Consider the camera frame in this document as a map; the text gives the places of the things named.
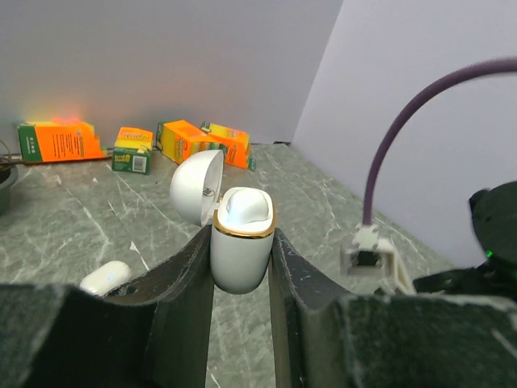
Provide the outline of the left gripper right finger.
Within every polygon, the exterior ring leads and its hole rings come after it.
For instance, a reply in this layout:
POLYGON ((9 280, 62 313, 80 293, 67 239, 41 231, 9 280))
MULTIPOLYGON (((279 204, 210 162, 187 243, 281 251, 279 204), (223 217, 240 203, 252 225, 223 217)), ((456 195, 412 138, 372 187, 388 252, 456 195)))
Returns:
POLYGON ((279 387, 516 384, 516 305, 506 298, 356 295, 281 230, 269 295, 279 387))

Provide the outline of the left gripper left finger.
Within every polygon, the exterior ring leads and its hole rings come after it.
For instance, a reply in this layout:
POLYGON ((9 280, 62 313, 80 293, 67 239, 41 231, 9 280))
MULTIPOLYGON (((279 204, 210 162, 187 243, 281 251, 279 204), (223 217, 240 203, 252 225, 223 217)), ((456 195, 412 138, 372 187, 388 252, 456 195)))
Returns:
POLYGON ((203 228, 103 297, 72 285, 2 285, 2 386, 204 386, 210 239, 203 228))

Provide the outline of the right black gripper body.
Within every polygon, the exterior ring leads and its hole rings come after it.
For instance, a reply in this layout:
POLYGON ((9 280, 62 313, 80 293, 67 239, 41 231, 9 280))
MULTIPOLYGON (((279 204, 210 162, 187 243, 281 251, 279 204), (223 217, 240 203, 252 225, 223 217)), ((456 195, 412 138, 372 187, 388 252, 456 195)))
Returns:
POLYGON ((516 182, 469 198, 473 232, 485 254, 475 268, 451 269, 414 280, 418 293, 484 295, 516 300, 516 182))

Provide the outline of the white oval earbud case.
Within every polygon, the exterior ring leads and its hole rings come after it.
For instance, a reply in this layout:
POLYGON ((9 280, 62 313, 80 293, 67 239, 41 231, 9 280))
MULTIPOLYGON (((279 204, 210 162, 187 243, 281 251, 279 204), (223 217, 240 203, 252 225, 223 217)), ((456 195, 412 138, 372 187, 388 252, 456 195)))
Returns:
POLYGON ((97 268, 80 282, 79 288, 96 296, 103 296, 129 281, 131 268, 124 262, 113 260, 97 268))

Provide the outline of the white square charging case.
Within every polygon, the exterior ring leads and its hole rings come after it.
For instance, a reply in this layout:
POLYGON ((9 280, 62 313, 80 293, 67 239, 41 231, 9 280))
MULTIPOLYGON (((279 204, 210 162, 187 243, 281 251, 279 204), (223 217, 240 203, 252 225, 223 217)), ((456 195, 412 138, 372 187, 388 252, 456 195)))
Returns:
POLYGON ((222 192, 224 154, 206 150, 179 164, 170 181, 170 202, 191 224, 211 227, 210 268, 215 285, 247 294, 262 283, 270 260, 276 212, 257 188, 222 192))

